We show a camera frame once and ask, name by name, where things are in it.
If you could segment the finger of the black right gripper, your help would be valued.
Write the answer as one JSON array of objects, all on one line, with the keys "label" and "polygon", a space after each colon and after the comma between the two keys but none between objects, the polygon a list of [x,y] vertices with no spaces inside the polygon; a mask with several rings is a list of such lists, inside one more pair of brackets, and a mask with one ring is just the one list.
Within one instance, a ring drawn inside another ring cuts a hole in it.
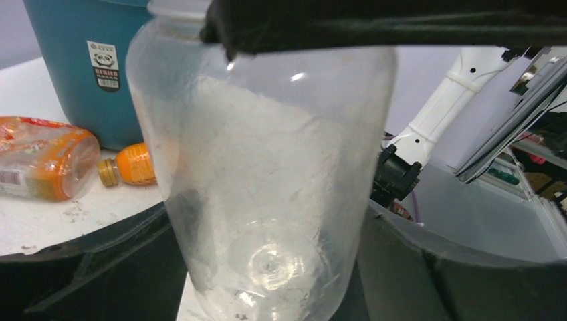
[{"label": "finger of the black right gripper", "polygon": [[200,31],[229,58],[374,45],[566,44],[565,1],[213,1]]}]

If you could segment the orange juice bottle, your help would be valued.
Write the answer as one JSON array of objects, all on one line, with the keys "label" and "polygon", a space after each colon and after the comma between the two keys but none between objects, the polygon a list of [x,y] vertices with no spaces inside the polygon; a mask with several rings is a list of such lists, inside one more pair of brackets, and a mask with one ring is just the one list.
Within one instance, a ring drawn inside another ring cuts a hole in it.
[{"label": "orange juice bottle", "polygon": [[115,158],[106,158],[97,164],[98,175],[105,187],[120,183],[150,185],[156,177],[145,143],[138,143],[121,150]]}]

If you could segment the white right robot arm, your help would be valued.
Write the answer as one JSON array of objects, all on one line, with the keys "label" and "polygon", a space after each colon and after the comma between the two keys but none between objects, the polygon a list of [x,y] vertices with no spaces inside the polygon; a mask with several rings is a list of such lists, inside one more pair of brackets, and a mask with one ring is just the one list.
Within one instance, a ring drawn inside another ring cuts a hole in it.
[{"label": "white right robot arm", "polygon": [[229,59],[371,45],[459,45],[418,114],[378,158],[371,197],[390,205],[418,183],[439,137],[518,57],[566,44],[564,1],[212,1],[200,38]]}]

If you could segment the clear plastic jar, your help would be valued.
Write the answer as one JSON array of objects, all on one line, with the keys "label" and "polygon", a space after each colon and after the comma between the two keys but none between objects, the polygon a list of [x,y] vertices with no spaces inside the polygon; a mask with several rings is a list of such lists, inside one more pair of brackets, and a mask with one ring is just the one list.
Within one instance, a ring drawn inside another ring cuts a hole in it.
[{"label": "clear plastic jar", "polygon": [[352,274],[393,47],[240,54],[208,1],[150,1],[126,77],[195,296],[212,320],[329,320]]}]

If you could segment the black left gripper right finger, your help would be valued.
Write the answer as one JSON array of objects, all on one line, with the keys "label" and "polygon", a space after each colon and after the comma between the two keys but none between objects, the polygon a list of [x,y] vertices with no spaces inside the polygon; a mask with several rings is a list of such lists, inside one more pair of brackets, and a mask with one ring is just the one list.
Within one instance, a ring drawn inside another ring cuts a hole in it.
[{"label": "black left gripper right finger", "polygon": [[479,251],[368,204],[335,320],[565,320],[566,261]]}]

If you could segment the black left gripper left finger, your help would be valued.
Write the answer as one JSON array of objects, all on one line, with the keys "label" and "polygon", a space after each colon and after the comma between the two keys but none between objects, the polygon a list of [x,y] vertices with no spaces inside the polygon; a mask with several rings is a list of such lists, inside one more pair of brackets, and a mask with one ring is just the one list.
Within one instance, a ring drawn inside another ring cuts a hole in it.
[{"label": "black left gripper left finger", "polygon": [[1,258],[2,320],[175,320],[187,269],[165,206]]}]

